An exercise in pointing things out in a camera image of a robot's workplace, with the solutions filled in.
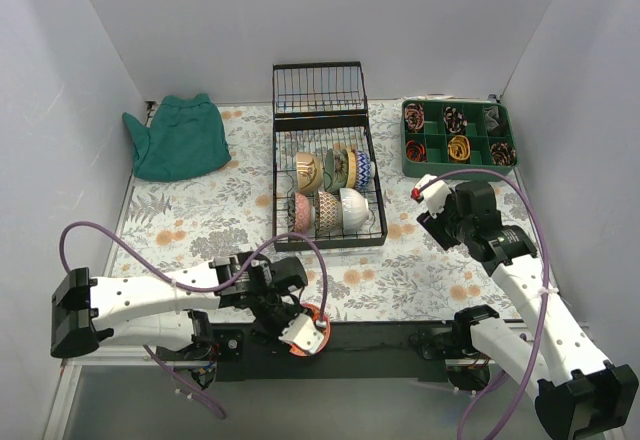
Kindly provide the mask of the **red floral pattern bowl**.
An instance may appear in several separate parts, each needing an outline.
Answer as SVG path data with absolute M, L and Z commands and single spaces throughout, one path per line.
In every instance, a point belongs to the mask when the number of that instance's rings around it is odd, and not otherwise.
M 302 306 L 307 312 L 298 315 L 287 331 L 289 352 L 298 357 L 311 357 L 327 346 L 331 336 L 331 322 L 319 305 L 305 302 Z

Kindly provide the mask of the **plain white bowl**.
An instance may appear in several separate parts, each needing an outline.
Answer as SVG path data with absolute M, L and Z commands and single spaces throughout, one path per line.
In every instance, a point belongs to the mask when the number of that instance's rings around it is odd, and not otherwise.
M 357 190 L 341 188 L 342 228 L 347 234 L 358 232 L 369 219 L 368 200 Z

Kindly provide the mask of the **blue zigzag red bowl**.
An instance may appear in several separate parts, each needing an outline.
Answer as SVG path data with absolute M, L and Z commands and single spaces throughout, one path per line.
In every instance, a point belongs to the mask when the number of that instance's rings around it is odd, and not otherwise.
M 372 177 L 375 175 L 375 164 L 369 155 L 361 150 L 354 151 L 356 158 L 356 183 L 355 189 L 364 191 L 369 186 Z

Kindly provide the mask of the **pink patterned bowl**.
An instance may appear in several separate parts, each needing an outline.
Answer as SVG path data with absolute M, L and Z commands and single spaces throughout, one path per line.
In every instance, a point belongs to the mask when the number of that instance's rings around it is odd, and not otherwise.
M 312 224 L 313 206 L 310 199 L 300 192 L 294 192 L 292 201 L 292 231 L 306 233 Z

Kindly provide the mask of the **dark patterned bowl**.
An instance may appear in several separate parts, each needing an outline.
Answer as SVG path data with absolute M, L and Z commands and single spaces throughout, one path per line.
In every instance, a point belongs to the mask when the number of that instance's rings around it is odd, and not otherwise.
M 314 197 L 314 230 L 317 236 L 328 235 L 341 228 L 342 206 L 337 197 L 318 191 Z

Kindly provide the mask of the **yellow sun pattern bowl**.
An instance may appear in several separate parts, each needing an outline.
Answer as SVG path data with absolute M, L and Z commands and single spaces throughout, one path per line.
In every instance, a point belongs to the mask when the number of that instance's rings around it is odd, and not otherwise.
M 354 188 L 357 180 L 357 156 L 353 150 L 347 150 L 348 173 L 346 180 L 347 188 Z

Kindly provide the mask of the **green celadon bowl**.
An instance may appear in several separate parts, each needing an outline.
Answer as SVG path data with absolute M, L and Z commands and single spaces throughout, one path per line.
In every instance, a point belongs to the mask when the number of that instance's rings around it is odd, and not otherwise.
M 346 186 L 348 160 L 344 150 L 329 149 L 324 161 L 324 190 L 336 193 Z

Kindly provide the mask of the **beige white bowl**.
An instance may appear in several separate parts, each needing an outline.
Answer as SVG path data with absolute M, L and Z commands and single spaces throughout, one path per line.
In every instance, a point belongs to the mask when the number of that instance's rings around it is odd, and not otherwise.
M 309 195 L 317 191 L 323 183 L 323 164 L 320 158 L 312 153 L 297 152 L 295 169 L 298 191 Z

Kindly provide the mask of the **black wire dish rack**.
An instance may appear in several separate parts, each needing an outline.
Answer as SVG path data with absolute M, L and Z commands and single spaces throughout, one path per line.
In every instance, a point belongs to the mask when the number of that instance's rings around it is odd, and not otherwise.
M 388 229 L 361 64 L 279 64 L 272 87 L 275 249 L 383 245 Z

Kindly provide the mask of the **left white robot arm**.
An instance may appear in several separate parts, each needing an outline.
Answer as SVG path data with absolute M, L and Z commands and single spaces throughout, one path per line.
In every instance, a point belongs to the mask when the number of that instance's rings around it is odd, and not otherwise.
M 294 295 L 307 284 L 294 257 L 272 262 L 243 252 L 168 277 L 94 277 L 86 267 L 71 270 L 51 297 L 51 356 L 69 359 L 101 345 L 146 344 L 200 360 L 213 346 L 209 311 L 248 310 L 273 340 L 311 312 Z

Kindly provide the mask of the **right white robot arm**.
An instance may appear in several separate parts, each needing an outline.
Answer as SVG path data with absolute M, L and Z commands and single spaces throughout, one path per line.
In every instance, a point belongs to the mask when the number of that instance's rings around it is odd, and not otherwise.
M 411 192 L 425 205 L 419 224 L 448 250 L 467 248 L 533 333 L 526 343 L 488 306 L 456 313 L 452 343 L 464 357 L 494 360 L 528 396 L 552 439 L 583 439 L 623 426 L 639 388 L 628 365 L 614 365 L 586 335 L 550 283 L 544 242 L 506 225 L 493 187 L 482 181 L 454 187 L 423 176 Z

